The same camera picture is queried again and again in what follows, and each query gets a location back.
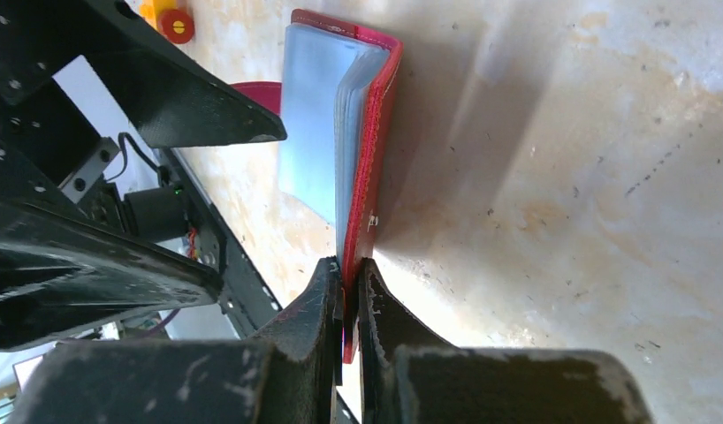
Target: red leather cover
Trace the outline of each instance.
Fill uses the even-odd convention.
[[[362,259],[372,256],[377,235],[375,215],[377,192],[383,167],[384,144],[390,126],[392,103],[397,85],[396,76],[400,57],[403,54],[403,43],[388,34],[302,9],[292,12],[292,23],[309,25],[331,33],[345,35],[390,51],[387,62],[369,85],[364,106],[362,140],[354,178],[354,195],[351,199],[351,211],[344,243],[344,260],[341,264],[345,314],[343,361],[349,364],[354,359],[358,345],[356,322],[359,311],[359,290],[357,277]],[[280,83],[248,82],[233,84],[232,87],[278,114],[281,99]]]

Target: orange toy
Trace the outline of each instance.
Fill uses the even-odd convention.
[[[195,35],[193,18],[179,8],[177,0],[143,0],[141,16],[174,44],[185,44]]]

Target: table surface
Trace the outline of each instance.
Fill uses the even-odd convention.
[[[723,0],[188,7],[184,51],[230,83],[280,80],[296,7],[405,43],[375,259],[427,325],[607,351],[661,422],[723,420]],[[277,151],[185,156],[286,304],[334,229],[277,189]]]

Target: wallet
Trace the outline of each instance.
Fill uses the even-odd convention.
[[[286,29],[283,81],[232,87],[279,114],[278,187],[336,227],[344,289],[343,361],[358,345],[362,259],[371,257],[377,192],[403,44],[379,31],[305,10]]]

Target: red object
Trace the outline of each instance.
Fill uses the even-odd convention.
[[[364,107],[362,140],[354,179],[354,196],[346,229],[341,276],[344,287],[344,349],[343,361],[350,364],[357,350],[359,331],[359,290],[357,277],[363,258],[372,256],[377,229],[377,192],[383,168],[385,139],[391,121],[396,76],[403,43],[388,34],[331,18],[312,11],[296,9],[292,23],[309,25],[349,38],[375,44],[390,51],[387,62],[369,85]],[[232,87],[274,113],[280,111],[281,90],[277,82],[247,82]]]
[[[185,44],[195,35],[195,21],[181,9],[162,11],[158,17],[161,34],[174,44]]]

